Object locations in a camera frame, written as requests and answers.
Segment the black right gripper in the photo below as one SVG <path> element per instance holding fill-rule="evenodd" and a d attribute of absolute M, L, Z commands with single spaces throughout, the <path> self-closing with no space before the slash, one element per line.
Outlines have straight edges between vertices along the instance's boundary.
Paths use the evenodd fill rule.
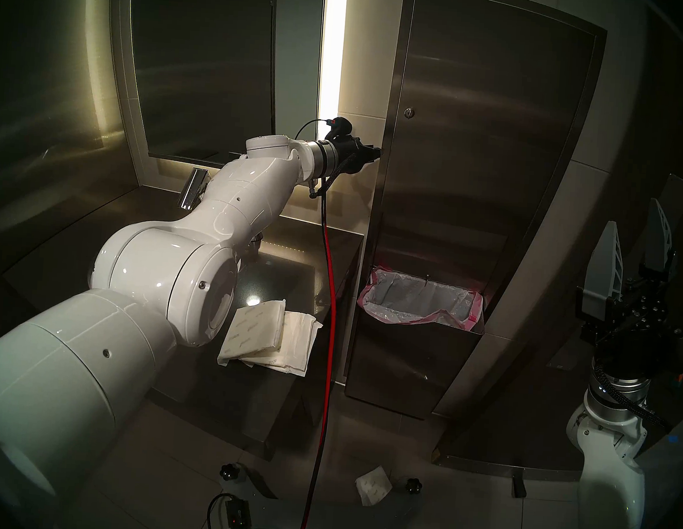
<path fill-rule="evenodd" d="M 616 221 L 609 221 L 577 288 L 576 312 L 582 313 L 580 337 L 592 345 L 592 369 L 611 381 L 654 379 L 661 372 L 683 374 L 683 327 L 669 320 L 666 295 L 677 253 L 660 202 L 649 203 L 644 250 L 638 273 L 622 291 L 623 258 Z"/>

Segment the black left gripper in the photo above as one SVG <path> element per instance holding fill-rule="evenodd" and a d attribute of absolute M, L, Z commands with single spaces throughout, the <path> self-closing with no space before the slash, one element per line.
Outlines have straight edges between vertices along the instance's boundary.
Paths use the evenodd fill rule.
<path fill-rule="evenodd" d="M 358 174 L 365 166 L 365 162 L 371 163 L 381 157 L 381 148 L 373 145 L 364 145 L 359 138 L 350 134 L 328 133 L 329 141 L 335 149 L 335 159 L 329 160 L 325 168 L 325 174 L 332 174 L 341 163 L 348 161 L 347 168 L 340 170 L 341 174 Z"/>

